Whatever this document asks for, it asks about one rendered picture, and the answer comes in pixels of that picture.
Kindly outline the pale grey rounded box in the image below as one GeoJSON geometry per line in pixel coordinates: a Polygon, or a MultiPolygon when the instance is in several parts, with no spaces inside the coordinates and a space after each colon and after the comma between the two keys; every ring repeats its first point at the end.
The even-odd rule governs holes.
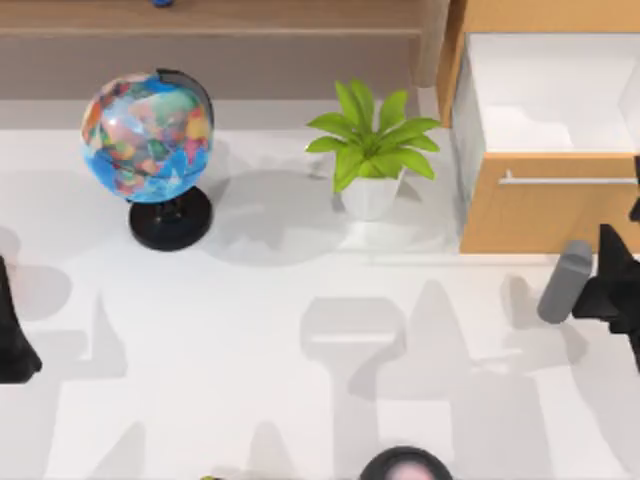
{"type": "Polygon", "coordinates": [[[537,306],[549,324],[564,322],[584,289],[593,267],[592,247],[584,240],[570,241],[559,255],[537,306]]]}

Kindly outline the pale wooden drawer front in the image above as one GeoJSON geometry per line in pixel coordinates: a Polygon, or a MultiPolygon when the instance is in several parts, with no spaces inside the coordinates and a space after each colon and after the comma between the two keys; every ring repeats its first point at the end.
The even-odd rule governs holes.
{"type": "Polygon", "coordinates": [[[596,248],[600,225],[610,224],[640,254],[640,223],[630,218],[639,184],[499,185],[507,170],[517,177],[636,177],[632,153],[487,153],[474,185],[461,252],[551,254],[571,240],[596,248]]]}

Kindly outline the white open drawer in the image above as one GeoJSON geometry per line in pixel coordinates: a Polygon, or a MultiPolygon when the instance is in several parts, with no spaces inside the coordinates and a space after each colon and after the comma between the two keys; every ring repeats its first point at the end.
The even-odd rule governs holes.
{"type": "Polygon", "coordinates": [[[485,152],[639,152],[640,33],[470,34],[452,127],[485,152]]]}

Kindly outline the wooden cupboard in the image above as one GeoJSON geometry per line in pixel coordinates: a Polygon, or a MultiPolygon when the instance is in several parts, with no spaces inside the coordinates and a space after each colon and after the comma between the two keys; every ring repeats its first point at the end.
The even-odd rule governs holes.
{"type": "Polygon", "coordinates": [[[465,41],[474,33],[640,33],[640,0],[452,0],[438,71],[442,119],[463,158],[515,153],[464,149],[456,141],[452,107],[465,41]]]}

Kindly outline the green plant in white pot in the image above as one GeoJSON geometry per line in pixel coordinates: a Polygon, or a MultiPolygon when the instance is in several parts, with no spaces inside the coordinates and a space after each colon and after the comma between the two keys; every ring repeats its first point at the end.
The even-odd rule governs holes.
{"type": "Polygon", "coordinates": [[[428,133],[442,124],[431,117],[407,116],[405,89],[390,93],[377,106],[372,90],[359,79],[335,81],[334,88],[341,110],[307,123],[323,134],[305,151],[333,154],[333,194],[355,219],[375,221],[391,209],[406,172],[435,179],[427,155],[440,147],[428,133]]]}

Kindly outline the black round object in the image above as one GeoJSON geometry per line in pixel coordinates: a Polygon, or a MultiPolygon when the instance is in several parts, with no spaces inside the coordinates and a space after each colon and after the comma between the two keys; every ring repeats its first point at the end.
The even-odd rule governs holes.
{"type": "Polygon", "coordinates": [[[413,446],[395,446],[370,460],[358,480],[455,480],[436,456],[413,446]]]}

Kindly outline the wooden open shelf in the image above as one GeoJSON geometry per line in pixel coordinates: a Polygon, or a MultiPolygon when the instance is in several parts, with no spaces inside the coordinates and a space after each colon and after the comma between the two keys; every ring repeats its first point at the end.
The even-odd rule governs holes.
{"type": "Polygon", "coordinates": [[[224,99],[326,99],[336,80],[431,87],[449,0],[0,0],[0,99],[88,96],[185,70],[224,99]]]}

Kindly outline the colourful globe on black stand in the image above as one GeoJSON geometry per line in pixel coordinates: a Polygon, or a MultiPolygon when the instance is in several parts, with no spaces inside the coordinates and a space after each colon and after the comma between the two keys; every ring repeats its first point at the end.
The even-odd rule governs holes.
{"type": "Polygon", "coordinates": [[[213,152],[214,108],[206,88],[176,69],[105,84],[84,112],[84,160],[126,201],[136,241],[156,251],[188,248],[208,232],[213,206],[197,182],[213,152]]]}

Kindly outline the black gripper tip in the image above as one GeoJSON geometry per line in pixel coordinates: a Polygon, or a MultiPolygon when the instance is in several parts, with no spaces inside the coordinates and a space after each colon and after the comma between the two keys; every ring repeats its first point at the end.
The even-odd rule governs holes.
{"type": "Polygon", "coordinates": [[[0,385],[26,384],[42,366],[20,325],[6,263],[0,255],[0,385]]]}

